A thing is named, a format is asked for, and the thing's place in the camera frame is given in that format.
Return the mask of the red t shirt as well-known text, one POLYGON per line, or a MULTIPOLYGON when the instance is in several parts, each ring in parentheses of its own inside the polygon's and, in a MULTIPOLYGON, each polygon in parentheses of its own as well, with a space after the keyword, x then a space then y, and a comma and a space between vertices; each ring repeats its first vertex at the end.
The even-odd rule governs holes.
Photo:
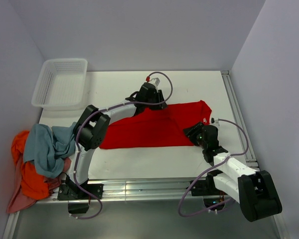
POLYGON ((145 109, 108 127, 101 149, 193 146, 183 130, 209 124, 212 109, 204 101, 171 104, 158 111, 145 109))

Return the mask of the blue grey t shirt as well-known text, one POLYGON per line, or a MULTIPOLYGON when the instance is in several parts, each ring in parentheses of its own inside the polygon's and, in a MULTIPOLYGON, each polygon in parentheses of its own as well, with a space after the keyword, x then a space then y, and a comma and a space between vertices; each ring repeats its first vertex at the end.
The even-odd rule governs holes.
POLYGON ((36 173, 56 178, 65 165, 64 159, 75 152, 75 136, 71 126, 35 124, 30 130, 23 153, 23 162, 34 165, 36 173))

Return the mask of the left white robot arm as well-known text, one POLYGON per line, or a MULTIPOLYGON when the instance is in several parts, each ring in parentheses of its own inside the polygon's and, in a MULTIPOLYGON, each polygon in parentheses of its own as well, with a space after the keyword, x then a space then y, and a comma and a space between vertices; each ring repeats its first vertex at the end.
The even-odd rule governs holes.
POLYGON ((93 153, 103 143, 111 124, 137 116, 146 108, 162 110, 167 107, 162 90, 159 90, 158 86, 159 78, 153 78, 143 83, 139 91, 134 92, 118 105, 102 110, 93 105, 86 107, 73 129, 76 146, 75 160, 71 163, 65 180, 69 193, 74 198, 85 197, 93 153))

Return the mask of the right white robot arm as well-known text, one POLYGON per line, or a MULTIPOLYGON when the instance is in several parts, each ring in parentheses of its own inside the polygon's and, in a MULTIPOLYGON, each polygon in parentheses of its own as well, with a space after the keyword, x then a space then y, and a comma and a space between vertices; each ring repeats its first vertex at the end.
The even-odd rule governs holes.
POLYGON ((230 153, 218 140, 219 122, 204 125, 202 122, 184 129, 185 136, 195 145, 202 148, 202 154, 210 168, 200 173, 187 187, 178 204, 178 214, 185 215, 181 206, 188 193, 198 189, 198 183, 204 183, 207 194, 223 192, 239 205, 244 217, 254 222, 280 214, 283 207, 270 173, 257 171, 230 153))

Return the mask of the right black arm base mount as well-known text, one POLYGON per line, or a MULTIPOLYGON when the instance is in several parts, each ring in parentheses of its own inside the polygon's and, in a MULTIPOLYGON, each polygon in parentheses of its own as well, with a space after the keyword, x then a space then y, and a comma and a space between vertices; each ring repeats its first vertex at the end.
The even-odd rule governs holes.
POLYGON ((205 207, 210 207, 225 201, 224 193, 216 189, 207 180, 199 180, 190 189, 192 197, 200 197, 205 207))

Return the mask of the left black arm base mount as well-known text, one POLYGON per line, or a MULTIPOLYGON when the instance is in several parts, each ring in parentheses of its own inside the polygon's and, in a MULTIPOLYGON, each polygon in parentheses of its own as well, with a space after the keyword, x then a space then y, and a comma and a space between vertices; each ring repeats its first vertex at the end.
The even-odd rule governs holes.
MULTIPOLYGON (((83 188, 97 196, 102 198, 103 184, 85 184, 83 188)), ((90 201, 92 197, 86 192, 83 192, 75 184, 70 187, 67 184, 61 184, 57 195, 57 200, 61 202, 68 202, 68 212, 71 214, 85 214, 89 209, 90 201)))

